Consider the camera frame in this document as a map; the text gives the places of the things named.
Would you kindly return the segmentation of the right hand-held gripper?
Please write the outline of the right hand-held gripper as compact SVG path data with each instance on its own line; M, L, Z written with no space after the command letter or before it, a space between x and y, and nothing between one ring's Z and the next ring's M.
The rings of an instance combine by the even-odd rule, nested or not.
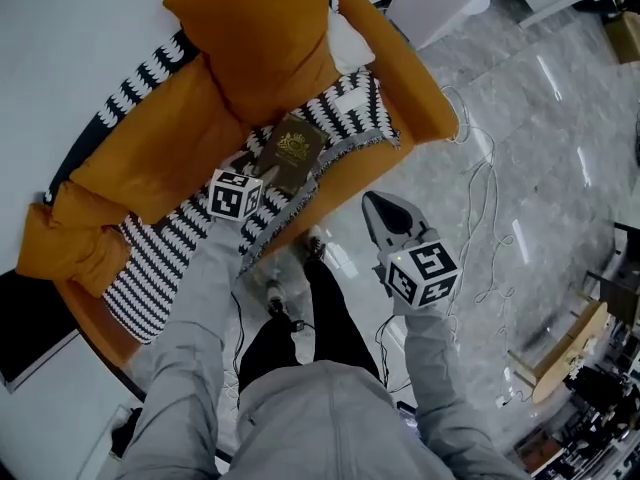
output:
M424 310L450 295L461 267L415 205L393 194L367 191L361 209L379 248L374 271L402 310Z

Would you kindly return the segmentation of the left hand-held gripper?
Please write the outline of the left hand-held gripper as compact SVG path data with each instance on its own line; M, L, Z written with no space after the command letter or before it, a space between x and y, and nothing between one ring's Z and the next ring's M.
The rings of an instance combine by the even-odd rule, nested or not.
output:
M207 212L215 218L242 222L254 214L261 201L264 184L274 184L280 171L278 164L253 175L250 153L236 153L217 168L210 180Z

